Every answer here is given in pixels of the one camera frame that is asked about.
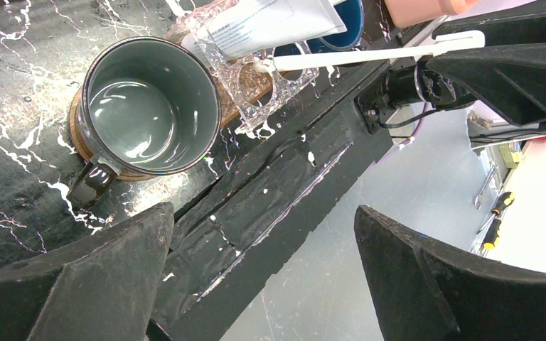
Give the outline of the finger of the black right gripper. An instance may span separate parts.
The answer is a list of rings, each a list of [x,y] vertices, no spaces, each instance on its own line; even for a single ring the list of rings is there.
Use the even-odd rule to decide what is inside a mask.
[[[512,125],[546,121],[546,43],[452,51],[432,58],[427,67]]]
[[[433,39],[472,37],[466,48],[534,45],[546,48],[546,1],[532,1],[511,9],[447,21],[437,27]]]

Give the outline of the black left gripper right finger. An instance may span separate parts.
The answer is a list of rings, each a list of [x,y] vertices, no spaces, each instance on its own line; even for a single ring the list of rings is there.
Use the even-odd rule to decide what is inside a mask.
[[[354,232],[385,340],[546,340],[546,273],[468,253],[366,205]]]

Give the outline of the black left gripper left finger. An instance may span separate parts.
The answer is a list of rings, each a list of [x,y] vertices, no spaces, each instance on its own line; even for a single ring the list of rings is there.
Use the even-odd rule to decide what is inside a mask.
[[[143,340],[174,229],[162,202],[0,269],[0,340]]]

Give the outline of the white toothpaste tube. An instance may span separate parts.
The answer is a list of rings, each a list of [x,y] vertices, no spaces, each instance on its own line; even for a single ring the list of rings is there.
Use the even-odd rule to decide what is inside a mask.
[[[207,37],[227,58],[239,58],[257,50],[268,49],[264,25],[268,1],[239,1],[202,25]]]

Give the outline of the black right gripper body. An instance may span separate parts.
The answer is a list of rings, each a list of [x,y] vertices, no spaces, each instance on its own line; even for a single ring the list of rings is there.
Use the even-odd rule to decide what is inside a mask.
[[[355,105],[370,133],[402,128],[436,112],[464,109],[476,101],[465,87],[429,69],[427,61],[429,58],[399,61],[357,95]],[[390,122],[394,113],[419,102],[431,107],[411,119]]]

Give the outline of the dark blue cup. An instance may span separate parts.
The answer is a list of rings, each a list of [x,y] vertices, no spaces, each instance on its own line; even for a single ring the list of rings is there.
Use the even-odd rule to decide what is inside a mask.
[[[275,56],[342,52],[357,45],[363,32],[361,1],[268,1],[264,18],[267,47]]]

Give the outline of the clear plastic dimpled tray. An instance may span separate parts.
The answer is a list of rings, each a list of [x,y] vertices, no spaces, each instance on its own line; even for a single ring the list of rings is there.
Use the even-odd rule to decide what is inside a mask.
[[[205,20],[216,16],[217,14],[232,8],[238,3],[238,1],[211,1],[209,4],[196,7],[192,11],[187,11],[184,15],[178,16],[172,27],[165,35],[165,39],[177,44],[181,44],[181,41],[190,33],[190,30],[186,27],[187,19],[197,20],[199,16],[202,16]],[[236,104],[232,101],[232,97],[225,89],[220,79],[216,75],[216,71],[209,66],[208,61],[203,62],[207,67],[209,73],[215,80],[215,86],[220,97],[220,107],[222,111],[222,121],[220,127],[228,125],[233,119],[240,116],[240,110]],[[272,90],[272,79],[268,74],[258,73],[247,66],[243,69],[241,76],[239,76],[240,85],[242,90],[246,91],[246,95],[252,104],[256,104],[258,99],[261,99],[269,91]]]

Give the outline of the white handled toothbrush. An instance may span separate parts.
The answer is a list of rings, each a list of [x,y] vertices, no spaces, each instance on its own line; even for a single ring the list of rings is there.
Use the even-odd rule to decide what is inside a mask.
[[[409,48],[278,56],[255,62],[253,69],[257,72],[286,72],[316,67],[364,63],[376,60],[394,60],[426,55],[435,57],[451,51],[482,48],[485,44],[485,34],[481,31],[472,30],[439,35],[431,45],[421,45]]]

